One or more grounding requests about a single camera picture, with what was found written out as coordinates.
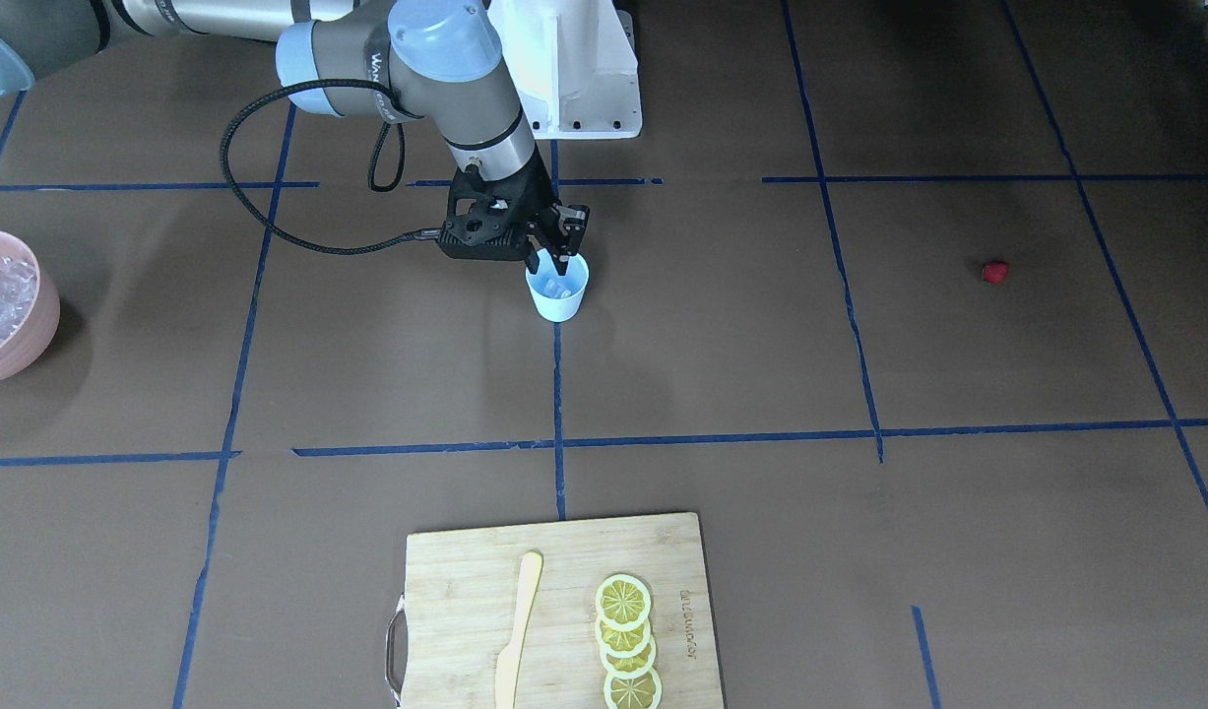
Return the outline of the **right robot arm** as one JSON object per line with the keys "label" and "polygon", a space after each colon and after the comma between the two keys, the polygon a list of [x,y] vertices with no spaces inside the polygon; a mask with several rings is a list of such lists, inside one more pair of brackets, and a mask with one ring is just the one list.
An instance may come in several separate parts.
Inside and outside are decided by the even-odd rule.
{"label": "right robot arm", "polygon": [[428,118],[455,161],[437,228],[383,239],[371,251],[431,239],[451,258],[552,265],[577,255],[590,208],[564,205],[481,1],[0,1],[0,98],[126,37],[215,35],[275,46],[280,88],[230,121],[220,143],[225,184],[266,228],[231,173],[244,121],[281,99],[384,127]]}

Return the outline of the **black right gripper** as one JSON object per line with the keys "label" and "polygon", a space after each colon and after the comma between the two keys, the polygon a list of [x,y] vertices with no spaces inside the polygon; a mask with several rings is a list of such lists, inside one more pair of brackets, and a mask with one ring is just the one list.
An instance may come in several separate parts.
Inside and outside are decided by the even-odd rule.
{"label": "black right gripper", "polygon": [[532,277],[567,277],[590,215],[590,207],[561,205],[541,158],[496,180],[470,165],[452,176],[437,246],[451,258],[529,262]]}

